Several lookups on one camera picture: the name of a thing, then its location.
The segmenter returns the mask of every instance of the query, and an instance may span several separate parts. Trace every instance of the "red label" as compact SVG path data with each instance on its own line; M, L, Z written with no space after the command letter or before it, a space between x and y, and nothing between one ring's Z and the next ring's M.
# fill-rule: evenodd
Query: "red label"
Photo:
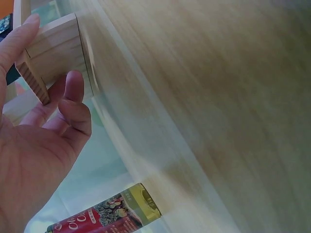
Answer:
M121 194L52 225L53 233L133 233L141 227Z

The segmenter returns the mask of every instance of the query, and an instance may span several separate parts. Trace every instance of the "light wood surface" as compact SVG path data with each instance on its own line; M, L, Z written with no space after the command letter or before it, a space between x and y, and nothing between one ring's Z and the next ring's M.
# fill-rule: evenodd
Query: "light wood surface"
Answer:
M173 233L311 232L311 11L73 0L94 102Z

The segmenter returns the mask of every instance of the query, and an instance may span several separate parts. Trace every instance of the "skin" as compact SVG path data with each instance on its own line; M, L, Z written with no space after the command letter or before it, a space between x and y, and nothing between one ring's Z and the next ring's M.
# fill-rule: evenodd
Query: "skin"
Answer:
M21 233L68 174L91 135L82 104L81 73L71 71L50 89L18 126L2 114L6 73L36 36L40 19L30 16L0 43L0 233ZM58 107L56 117L49 119Z

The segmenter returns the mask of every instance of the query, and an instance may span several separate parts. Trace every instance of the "wooden frame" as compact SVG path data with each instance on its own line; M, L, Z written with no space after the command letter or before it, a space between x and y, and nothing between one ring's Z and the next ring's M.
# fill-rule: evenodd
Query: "wooden frame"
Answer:
M40 5L39 1L15 0L14 28L22 25L31 14L33 2ZM82 72L89 85L76 15L69 14L40 28L15 65L42 104L50 102L47 86L70 70Z

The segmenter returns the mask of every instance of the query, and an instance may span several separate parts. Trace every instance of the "gold can lid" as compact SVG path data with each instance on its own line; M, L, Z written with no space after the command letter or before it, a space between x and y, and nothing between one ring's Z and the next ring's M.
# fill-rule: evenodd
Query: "gold can lid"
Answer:
M159 211L155 201L141 183L132 186L129 188L129 191L132 193L134 199L148 219L149 223L161 217L161 212Z

